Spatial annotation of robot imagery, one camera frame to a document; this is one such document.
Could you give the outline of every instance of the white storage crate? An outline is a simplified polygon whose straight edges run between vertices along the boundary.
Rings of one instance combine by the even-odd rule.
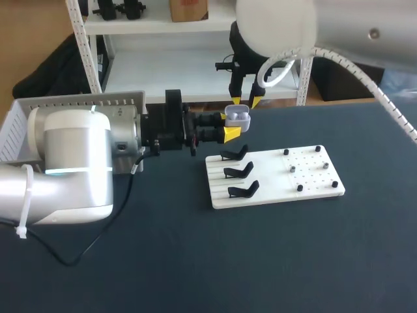
[[[138,113],[146,113],[145,93],[100,93],[95,95],[70,95],[58,97],[17,99],[12,103],[0,131],[0,161],[21,166],[30,164],[35,171],[44,171],[44,161],[31,155],[27,144],[27,118],[35,108],[48,106],[125,106],[135,105]],[[135,160],[116,158],[115,173],[130,173]]]

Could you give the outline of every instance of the robotic arm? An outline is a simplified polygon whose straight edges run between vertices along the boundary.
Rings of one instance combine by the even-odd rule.
[[[328,50],[314,51],[334,61],[339,52],[369,65],[417,71],[415,0],[238,0],[236,11],[231,31],[235,58],[229,65],[218,65],[233,71],[229,91],[237,98],[235,103],[246,74],[258,73],[251,96],[254,104],[265,93],[263,82],[270,67],[310,57],[314,47],[332,49],[331,55],[326,55]],[[339,63],[352,66],[345,59]],[[376,85],[369,85],[379,92]],[[33,111],[29,146],[45,160],[46,174],[1,166],[0,217],[21,220],[22,203],[30,198],[28,224],[100,220],[113,207],[112,158],[137,158],[141,147],[159,151],[186,146],[195,155],[199,142],[224,143],[240,134],[227,129],[219,113],[191,113],[178,91],[168,92],[166,98],[167,104],[150,106],[148,114],[138,114],[134,106]],[[379,95],[409,136],[417,138],[387,99]]]
[[[166,99],[146,114],[133,105],[34,109],[28,142],[46,171],[0,165],[0,218],[21,221],[22,204],[30,200],[27,224],[101,220],[113,209],[114,158],[137,159],[143,147],[158,155],[185,146],[195,155],[200,142],[225,143],[240,135],[220,113],[192,113],[179,90],[166,91]]]
[[[285,75],[293,62],[288,57],[313,56],[313,48],[332,50],[357,63],[417,72],[413,0],[238,0],[236,14],[230,32],[233,60],[216,64],[218,70],[232,71],[229,92],[235,104],[245,75],[257,75],[250,95],[254,108],[265,88],[274,85],[265,83],[272,68],[283,67],[285,59]],[[279,53],[287,58],[270,59],[260,71]]]

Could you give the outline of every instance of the metal shelf frame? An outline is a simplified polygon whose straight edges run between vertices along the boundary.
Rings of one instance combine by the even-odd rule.
[[[89,0],[88,5],[89,5],[89,15],[91,16],[93,15],[92,13],[93,7],[95,8],[97,6],[96,0]],[[85,30],[85,22],[83,21],[83,18],[81,16],[81,12],[79,9],[78,0],[66,0],[66,6],[68,8],[68,14],[71,19],[72,28],[76,36],[76,40],[77,40],[78,48],[81,54],[81,59],[83,61],[85,73],[87,75],[87,79],[91,88],[91,93],[93,94],[101,93],[102,88],[98,80],[98,62],[97,62],[98,58],[97,58],[96,35],[87,34]],[[115,52],[115,47],[113,45],[112,38],[110,35],[104,35],[104,41],[106,43],[106,50],[108,51],[108,55],[110,58],[110,68],[108,70],[110,72],[112,60],[115,58],[116,52]],[[313,63],[312,57],[301,60],[299,76],[297,76],[298,73],[296,72],[295,69],[291,71],[294,74],[295,85],[296,85],[296,88],[298,89],[297,100],[296,100],[297,106],[304,106],[306,104],[312,63]]]

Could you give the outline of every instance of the white plastic board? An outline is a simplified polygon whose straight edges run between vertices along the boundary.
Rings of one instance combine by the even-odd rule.
[[[208,156],[206,167],[213,208],[244,207],[286,201],[307,200],[342,196],[345,187],[333,166],[326,149],[320,146],[288,148],[247,153],[241,161],[224,160],[220,155]],[[224,168],[243,170],[248,162],[253,162],[253,170],[245,179],[225,178]],[[252,198],[229,198],[227,189],[238,187],[247,189],[258,180],[259,189]],[[303,191],[297,191],[302,185]]]

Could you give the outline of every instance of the black holder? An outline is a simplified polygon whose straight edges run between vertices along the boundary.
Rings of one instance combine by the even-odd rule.
[[[245,157],[246,153],[248,153],[248,150],[249,150],[248,145],[244,145],[238,153],[230,152],[230,151],[222,151],[220,152],[220,156],[222,157],[222,161],[224,161],[224,159],[241,161]]]
[[[226,178],[247,178],[252,170],[253,162],[249,162],[242,171],[234,168],[225,168],[223,172]]]
[[[237,187],[229,187],[229,198],[252,198],[253,195],[259,189],[259,181],[254,181],[248,189],[242,189]]]

